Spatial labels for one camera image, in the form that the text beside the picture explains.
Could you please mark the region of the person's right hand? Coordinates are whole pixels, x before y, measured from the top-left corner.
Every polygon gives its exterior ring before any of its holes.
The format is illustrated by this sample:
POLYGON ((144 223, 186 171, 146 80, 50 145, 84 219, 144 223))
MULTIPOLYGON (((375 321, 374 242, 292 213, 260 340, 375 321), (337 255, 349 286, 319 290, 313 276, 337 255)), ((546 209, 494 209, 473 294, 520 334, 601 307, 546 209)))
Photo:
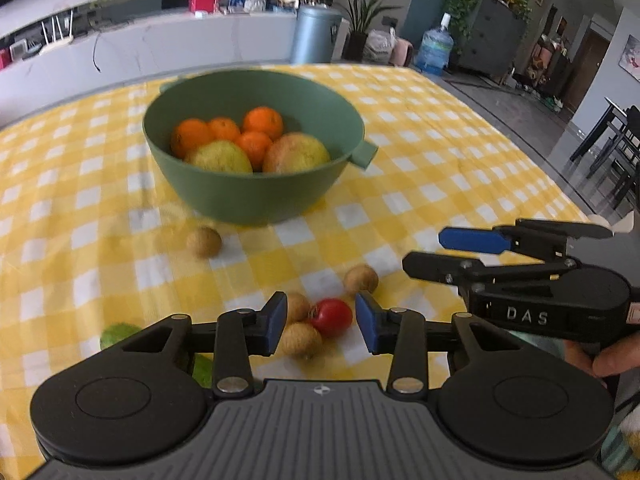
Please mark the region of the person's right hand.
POLYGON ((580 344, 563 340, 565 361, 588 375, 597 377, 606 388, 610 388, 606 378, 618 376, 639 367, 639 347, 639 334, 635 333, 602 350, 594 358, 590 358, 580 344))

